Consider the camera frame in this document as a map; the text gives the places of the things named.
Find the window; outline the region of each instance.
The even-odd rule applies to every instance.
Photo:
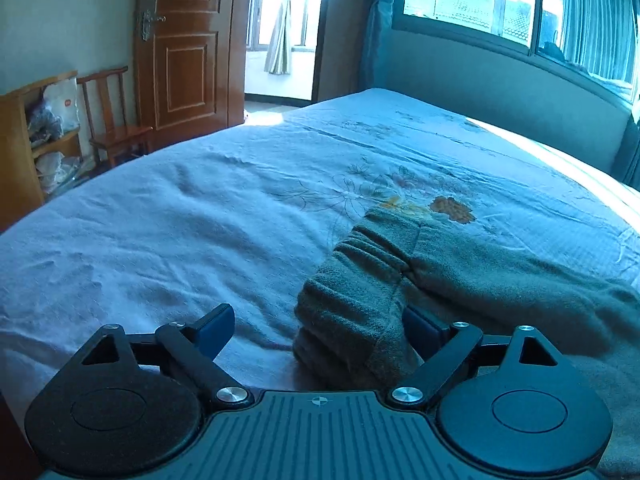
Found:
[[[494,48],[626,102],[637,96],[638,0],[396,1],[394,28]]]
[[[314,50],[318,37],[320,0],[291,1],[291,35],[294,50]],[[251,0],[246,46],[266,50],[282,0]]]

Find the chair backrest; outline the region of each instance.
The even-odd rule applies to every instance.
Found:
[[[98,96],[100,97],[100,104],[102,106],[102,119],[106,131],[113,130],[115,123],[113,121],[113,111],[111,110],[111,97],[109,96],[108,78],[110,75],[118,76],[118,90],[120,94],[120,108],[122,109],[122,120],[124,125],[127,125],[127,113],[124,104],[124,83],[122,81],[122,74],[124,74],[129,67],[123,66],[120,68],[111,68],[110,70],[102,70],[95,74],[79,77],[76,82],[82,85],[82,95],[84,96],[84,108],[86,109],[86,118],[89,121],[89,129],[91,130],[92,138],[95,137],[94,118],[91,114],[91,105],[89,104],[89,93],[87,91],[87,83],[89,81],[95,81],[98,87]]]

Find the plastic bag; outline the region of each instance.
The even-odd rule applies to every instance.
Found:
[[[58,140],[63,135],[62,119],[53,113],[46,101],[39,102],[31,111],[27,129],[32,148],[49,139]]]
[[[47,86],[43,99],[52,113],[60,118],[63,132],[67,133],[80,127],[78,86],[75,77]]]
[[[60,152],[45,153],[38,157],[36,170],[43,192],[50,194],[61,184],[76,176],[80,167],[80,158],[64,156]]]

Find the wooden chair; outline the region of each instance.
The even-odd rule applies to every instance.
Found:
[[[89,121],[89,129],[91,130],[91,139],[89,143],[94,148],[95,163],[100,163],[100,152],[107,152],[107,158],[112,168],[116,166],[115,157],[124,151],[132,150],[134,146],[142,145],[143,153],[148,154],[150,151],[149,132],[153,131],[151,126],[129,126],[127,124],[127,114],[124,104],[124,84],[122,74],[127,71],[128,67],[113,68],[111,70],[103,70],[85,77],[79,77],[76,81],[82,85],[82,94],[84,95],[84,107],[86,116]],[[111,111],[111,97],[109,96],[108,77],[111,75],[118,76],[118,89],[120,94],[120,107],[122,108],[122,119],[124,124],[116,126],[113,121],[113,112]],[[102,117],[104,120],[105,132],[96,134],[94,128],[94,119],[91,115],[89,104],[89,94],[87,91],[87,83],[95,81],[98,88],[98,96],[102,105]]]

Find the white wall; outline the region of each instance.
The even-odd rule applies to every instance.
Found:
[[[0,0],[0,94],[67,70],[87,75],[126,64],[133,120],[134,10],[135,0]]]
[[[265,72],[266,59],[266,50],[246,53],[245,93],[311,99],[316,63],[315,52],[293,51],[291,53],[291,74],[273,75]]]
[[[388,47],[390,90],[610,170],[629,111],[539,68],[467,44],[393,30]]]

